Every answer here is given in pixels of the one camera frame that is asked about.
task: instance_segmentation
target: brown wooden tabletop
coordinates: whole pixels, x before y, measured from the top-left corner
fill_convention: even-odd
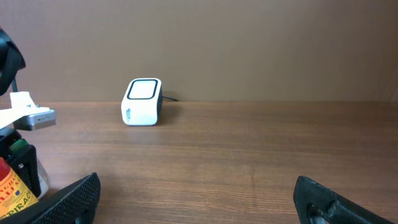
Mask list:
[[[298,223],[299,175],[398,222],[397,104],[166,102],[151,127],[120,103],[41,105],[58,125],[21,134],[53,188],[98,173],[95,223]]]

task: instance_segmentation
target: beige wall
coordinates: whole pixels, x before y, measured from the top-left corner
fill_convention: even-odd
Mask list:
[[[397,12],[397,0],[2,0],[0,26],[35,101],[121,101],[139,77],[182,100],[389,101]]]

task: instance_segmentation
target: green object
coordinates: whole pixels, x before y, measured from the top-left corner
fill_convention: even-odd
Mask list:
[[[22,149],[27,145],[29,145],[29,143],[25,139],[19,139],[10,146],[10,150],[12,152],[17,152],[18,150]]]

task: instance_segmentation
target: power cord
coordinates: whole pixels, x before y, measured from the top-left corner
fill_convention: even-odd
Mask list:
[[[176,102],[179,101],[178,99],[172,98],[172,97],[169,97],[169,96],[163,96],[163,98],[166,98],[166,99],[169,99],[169,100],[172,100],[172,101],[176,101]]]

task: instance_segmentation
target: orange can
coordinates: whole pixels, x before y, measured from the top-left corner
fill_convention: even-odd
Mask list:
[[[0,219],[13,215],[38,200],[7,162],[0,157]]]

